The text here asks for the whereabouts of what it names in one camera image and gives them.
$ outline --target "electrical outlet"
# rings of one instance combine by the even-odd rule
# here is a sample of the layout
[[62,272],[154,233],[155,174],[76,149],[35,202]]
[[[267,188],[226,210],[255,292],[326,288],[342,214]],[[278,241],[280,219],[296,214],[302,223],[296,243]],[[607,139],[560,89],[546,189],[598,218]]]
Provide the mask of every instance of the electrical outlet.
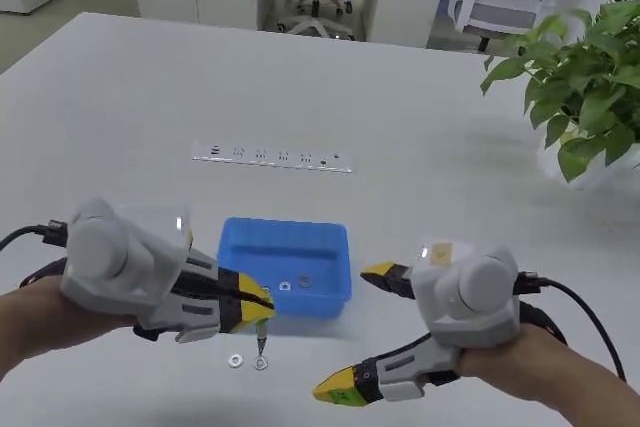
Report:
[[289,169],[353,172],[349,160],[340,153],[327,154],[309,152],[308,150],[255,148],[245,145],[195,142],[192,159]]

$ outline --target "hand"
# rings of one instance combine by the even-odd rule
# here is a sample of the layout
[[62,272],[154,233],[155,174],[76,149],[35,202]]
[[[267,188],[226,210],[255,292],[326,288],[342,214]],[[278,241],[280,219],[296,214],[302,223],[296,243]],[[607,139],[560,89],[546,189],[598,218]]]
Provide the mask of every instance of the hand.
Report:
[[581,359],[547,331],[523,325],[521,335],[509,344],[465,351],[457,371],[463,377],[478,377],[513,397],[553,408],[559,373],[570,370]]
[[89,312],[60,292],[61,277],[45,277],[0,297],[0,352],[12,366],[51,350],[88,342],[135,318]]

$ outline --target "blue plastic tray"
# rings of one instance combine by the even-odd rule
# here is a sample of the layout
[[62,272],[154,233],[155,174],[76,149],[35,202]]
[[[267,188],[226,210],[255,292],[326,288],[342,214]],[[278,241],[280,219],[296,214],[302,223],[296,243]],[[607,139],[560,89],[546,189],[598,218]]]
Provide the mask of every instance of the blue plastic tray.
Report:
[[[342,225],[230,218],[218,263],[268,287],[278,315],[336,318],[351,298],[347,231]],[[300,282],[309,280],[308,287]],[[279,289],[289,282],[290,291]]]

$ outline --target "green plant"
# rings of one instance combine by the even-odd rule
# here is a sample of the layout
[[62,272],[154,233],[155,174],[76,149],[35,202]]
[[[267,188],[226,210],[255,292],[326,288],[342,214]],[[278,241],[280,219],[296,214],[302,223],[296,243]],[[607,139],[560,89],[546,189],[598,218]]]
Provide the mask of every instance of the green plant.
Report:
[[[582,38],[561,45],[564,16],[547,17],[508,39],[522,55],[497,64],[481,88],[486,94],[495,81],[531,76],[524,112],[534,129],[547,122],[545,148],[561,141],[558,162],[569,182],[600,152],[610,165],[640,142],[640,1],[603,5],[595,19],[578,9],[567,15],[584,23]],[[568,129],[573,135],[563,136]]]

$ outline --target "yellow label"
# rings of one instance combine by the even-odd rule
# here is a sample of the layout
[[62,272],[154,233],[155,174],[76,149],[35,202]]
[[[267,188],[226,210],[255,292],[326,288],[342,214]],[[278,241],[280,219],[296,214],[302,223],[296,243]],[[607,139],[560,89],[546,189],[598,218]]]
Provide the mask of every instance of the yellow label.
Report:
[[429,264],[434,267],[451,267],[453,244],[433,244],[429,253]]

